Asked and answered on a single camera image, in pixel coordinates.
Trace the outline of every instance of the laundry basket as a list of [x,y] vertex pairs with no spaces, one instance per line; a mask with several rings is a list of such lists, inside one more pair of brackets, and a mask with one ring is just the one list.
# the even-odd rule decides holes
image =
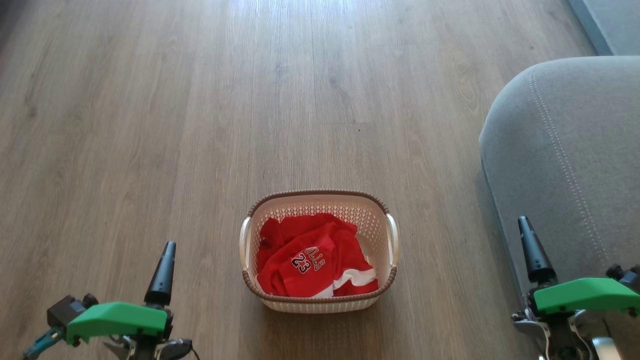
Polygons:
[[[282,297],[264,293],[255,285],[256,253],[260,230],[270,217],[331,213],[358,226],[356,238],[378,277],[380,288],[372,293],[326,299]],[[287,313],[343,313],[371,306],[394,282],[398,262],[398,235],[387,207],[368,193],[342,190],[305,190],[276,193],[258,201],[240,230],[240,262],[249,290],[276,311]]]

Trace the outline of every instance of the brown basket rim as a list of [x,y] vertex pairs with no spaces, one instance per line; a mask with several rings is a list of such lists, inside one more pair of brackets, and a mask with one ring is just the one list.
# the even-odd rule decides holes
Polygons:
[[265,202],[273,199],[280,199],[282,197],[291,197],[291,196],[306,196],[306,195],[349,195],[349,196],[359,196],[369,199],[376,203],[382,209],[385,214],[389,214],[389,209],[387,205],[385,205],[380,198],[375,197],[367,192],[359,192],[356,190],[336,190],[336,189],[315,189],[315,190],[291,190],[287,192],[277,192],[272,193],[271,195],[267,195],[262,199],[258,200],[252,207],[249,209],[248,217],[253,217],[255,210],[263,205]]
[[[278,192],[278,193],[273,193],[271,195],[267,195],[262,199],[260,199],[251,207],[251,209],[249,210],[248,216],[253,217],[255,210],[269,200],[279,199],[282,197],[304,196],[304,195],[349,195],[349,196],[364,197],[376,203],[376,205],[378,205],[385,214],[389,214],[389,209],[387,208],[385,203],[382,202],[382,200],[380,200],[379,198],[371,195],[370,193],[359,192],[356,190],[317,189],[317,190],[293,190],[293,191]],[[389,289],[391,284],[396,279],[396,273],[397,273],[397,266],[392,266],[391,273],[389,274],[387,281],[385,281],[385,283],[382,286],[380,286],[380,288],[378,288],[376,291],[373,291],[370,293],[342,296],[342,297],[330,297],[325,299],[310,299],[306,297],[284,297],[284,296],[269,295],[267,293],[264,293],[263,291],[260,291],[258,287],[256,287],[256,285],[253,284],[253,281],[249,276],[249,272],[247,270],[242,271],[244,284],[246,285],[247,288],[249,288],[249,290],[251,290],[253,294],[258,296],[260,299],[265,301],[271,301],[271,302],[288,302],[288,303],[295,303],[295,304],[335,304],[338,302],[352,302],[352,301],[373,299],[373,298],[379,297],[385,291],[387,291],[387,289]]]

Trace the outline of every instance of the laminate floor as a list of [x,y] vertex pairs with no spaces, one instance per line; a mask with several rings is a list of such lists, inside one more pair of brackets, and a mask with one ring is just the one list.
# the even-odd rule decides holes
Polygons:
[[[534,358],[477,139],[513,76],[594,54],[564,1],[5,0],[0,31],[0,358],[67,294],[142,303],[168,240],[173,334],[203,360]],[[396,217],[371,308],[275,313],[244,286],[249,207],[308,188]]]

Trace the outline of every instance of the green plastic cover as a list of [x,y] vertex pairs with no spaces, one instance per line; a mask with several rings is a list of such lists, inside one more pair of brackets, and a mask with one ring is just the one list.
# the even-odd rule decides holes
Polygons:
[[85,343],[96,336],[142,335],[157,336],[164,332],[166,313],[162,310],[110,302],[94,305],[67,325],[67,343],[77,338]]
[[547,314],[579,310],[621,311],[640,309],[640,295],[614,279],[585,277],[533,294],[538,311]]

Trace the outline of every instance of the gray sofa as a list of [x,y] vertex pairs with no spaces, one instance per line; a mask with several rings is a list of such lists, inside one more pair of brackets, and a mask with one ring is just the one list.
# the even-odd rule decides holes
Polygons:
[[[535,65],[498,95],[480,135],[517,288],[529,289],[517,218],[531,220],[559,276],[640,263],[640,56]],[[626,359],[640,319],[609,314]]]
[[640,55],[640,1],[569,0],[600,55]]

